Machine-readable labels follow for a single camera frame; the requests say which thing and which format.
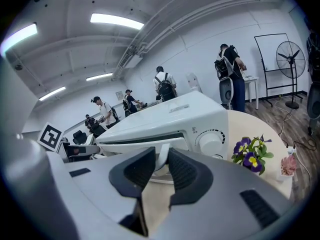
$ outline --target black backpack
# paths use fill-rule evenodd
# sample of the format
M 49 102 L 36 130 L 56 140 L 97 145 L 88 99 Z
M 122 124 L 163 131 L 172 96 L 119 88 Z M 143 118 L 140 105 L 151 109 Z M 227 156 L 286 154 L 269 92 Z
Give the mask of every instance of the black backpack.
M 130 102 L 127 100 L 127 97 L 128 97 L 128 95 L 125 95 L 125 96 L 123 97 L 123 101 L 122 101 L 122 105 L 123 105 L 124 111 L 129 111 L 129 110 L 130 110 L 130 107 L 131 107 L 131 104 L 130 104 Z
M 165 73 L 163 81 L 160 81 L 159 78 L 155 77 L 155 79 L 159 82 L 158 94 L 162 97 L 162 100 L 164 102 L 176 97 L 175 88 L 172 86 L 171 82 L 167 78 L 168 73 Z
M 119 120 L 119 117 L 118 117 L 118 115 L 117 115 L 116 110 L 114 109 L 113 106 L 111 106 L 110 108 L 111 108 L 111 111 L 112 111 L 112 114 L 113 114 L 114 119 L 115 119 L 116 121 L 118 121 L 118 120 Z
M 99 127 L 99 123 L 93 117 L 90 117 L 88 120 L 88 125 L 92 130 L 95 130 Z

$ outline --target wooden floor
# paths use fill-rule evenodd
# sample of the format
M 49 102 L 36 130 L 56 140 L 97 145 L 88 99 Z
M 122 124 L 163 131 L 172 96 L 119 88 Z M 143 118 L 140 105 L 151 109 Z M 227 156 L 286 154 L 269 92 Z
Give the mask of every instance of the wooden floor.
M 293 109 L 292 117 L 284 123 L 284 130 L 281 138 L 286 141 L 289 146 L 294 145 L 294 141 L 308 145 L 308 140 L 311 138 L 308 135 L 309 117 L 307 114 L 307 96 L 300 94 L 303 97 L 302 102 L 300 98 L 296 98 L 299 104 L 299 109 Z M 273 98 L 270 101 L 275 105 L 280 98 Z M 283 97 L 283 99 L 276 104 L 276 106 L 290 111 L 291 109 L 285 105 L 286 101 L 291 100 L 290 96 Z M 259 109 L 256 110 L 256 102 L 246 103 L 245 112 L 251 114 L 271 126 L 277 133 L 281 132 L 283 120 L 287 112 L 273 106 L 266 101 L 259 101 Z M 318 126 L 313 133 L 313 138 L 316 142 L 317 149 L 315 151 L 308 150 L 300 144 L 296 144 L 297 155 L 300 161 L 305 165 L 311 174 L 311 186 L 317 184 L 318 175 L 320 172 L 320 126 Z M 290 199 L 298 202 L 308 196 L 310 193 L 310 180 L 306 169 L 297 161 L 297 170 L 293 177 L 292 191 Z

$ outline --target white ceiling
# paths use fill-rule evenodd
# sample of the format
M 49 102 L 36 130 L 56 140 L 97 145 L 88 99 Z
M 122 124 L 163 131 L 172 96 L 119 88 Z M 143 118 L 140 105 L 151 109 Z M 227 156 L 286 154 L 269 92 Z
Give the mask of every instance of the white ceiling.
M 17 73 L 37 97 L 62 86 L 66 90 L 58 96 L 66 95 L 111 80 L 86 82 L 87 77 L 113 72 L 112 80 L 120 79 L 126 69 L 117 66 L 131 43 L 137 48 L 148 44 L 181 17 L 217 1 L 221 0 L 32 0 L 12 23 L 8 36 L 33 22 L 38 33 L 11 48 L 7 58 L 13 67 L 22 65 Z M 139 31 L 90 23 L 92 13 L 146 25 Z

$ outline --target whiteboard stand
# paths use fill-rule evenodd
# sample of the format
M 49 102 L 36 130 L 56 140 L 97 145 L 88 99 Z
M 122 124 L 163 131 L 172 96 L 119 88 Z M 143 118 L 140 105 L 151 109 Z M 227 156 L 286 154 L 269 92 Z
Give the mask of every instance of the whiteboard stand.
M 261 49 L 260 49 L 260 46 L 259 46 L 259 43 L 258 43 L 258 40 L 257 38 L 262 38 L 262 37 L 270 37 L 270 36 L 279 36 L 279 35 L 285 35 L 285 39 L 287 41 L 289 41 L 289 38 L 287 36 L 286 33 L 278 33 L 278 34 L 263 34 L 263 35 L 257 35 L 254 37 L 255 39 L 255 42 L 256 44 L 258 45 L 258 49 L 259 49 L 259 52 L 260 52 L 260 55 L 261 55 L 261 62 L 262 62 L 262 67 L 263 67 L 263 71 L 264 71 L 264 79 L 265 79 L 265 91 L 266 91 L 266 97 L 262 97 L 262 100 L 264 101 L 267 101 L 268 103 L 270 103 L 271 107 L 273 107 L 274 105 L 268 100 L 268 90 L 271 90 L 271 89 L 277 89 L 277 88 L 282 88 L 282 87 L 289 87 L 289 86 L 295 86 L 295 93 L 293 93 L 293 95 L 297 96 L 298 98 L 300 98 L 301 100 L 303 100 L 302 97 L 300 97 L 298 94 L 297 94 L 297 91 L 298 91 L 298 79 L 297 79 L 297 69 L 296 69 L 296 66 L 294 66 L 294 69 L 295 69 L 295 77 L 292 79 L 292 83 L 291 84 L 286 84 L 286 85 L 279 85 L 279 86 L 274 86 L 274 87 L 268 87 L 268 81 L 267 81 L 267 74 L 266 73 L 269 73 L 269 72 L 272 72 L 272 71 L 278 71 L 280 70 L 280 68 L 278 69 L 273 69 L 273 70 L 267 70 L 266 69 L 266 66 L 265 66 L 265 62 L 264 62 L 264 57 L 262 55 L 262 52 L 261 52 Z

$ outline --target white t-shirt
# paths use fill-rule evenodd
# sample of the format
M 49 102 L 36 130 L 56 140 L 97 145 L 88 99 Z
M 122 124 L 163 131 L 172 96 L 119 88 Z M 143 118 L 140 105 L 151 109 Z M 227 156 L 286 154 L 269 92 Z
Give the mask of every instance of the white t-shirt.
M 163 80 L 165 80 L 165 77 L 166 77 L 166 73 L 165 72 L 159 72 L 156 77 L 160 80 L 160 82 L 162 82 Z M 166 78 L 172 85 L 175 85 L 176 84 L 176 81 L 174 80 L 174 77 L 168 73 L 168 76 Z M 156 80 L 155 78 L 153 79 L 153 82 L 154 82 L 154 86 L 155 86 L 155 90 L 157 91 L 158 90 L 158 86 L 159 86 L 159 82 L 158 80 Z
M 102 105 L 102 106 L 99 106 L 99 108 L 100 108 L 100 114 L 101 114 L 102 116 L 104 116 L 104 119 L 105 119 L 105 121 L 100 124 L 101 126 L 103 126 L 103 124 L 105 124 L 105 125 L 108 126 L 108 125 L 111 125 L 111 124 L 113 124 L 113 123 L 116 122 L 116 119 L 115 119 L 115 117 L 114 117 L 114 114 L 113 114 L 112 111 L 111 111 L 111 107 L 110 107 L 110 105 L 109 105 L 107 102 L 104 102 L 104 101 L 103 101 L 103 105 Z M 109 117 L 109 120 L 107 120 L 107 114 L 108 114 L 108 112 L 111 112 L 111 115 L 110 115 L 110 117 Z

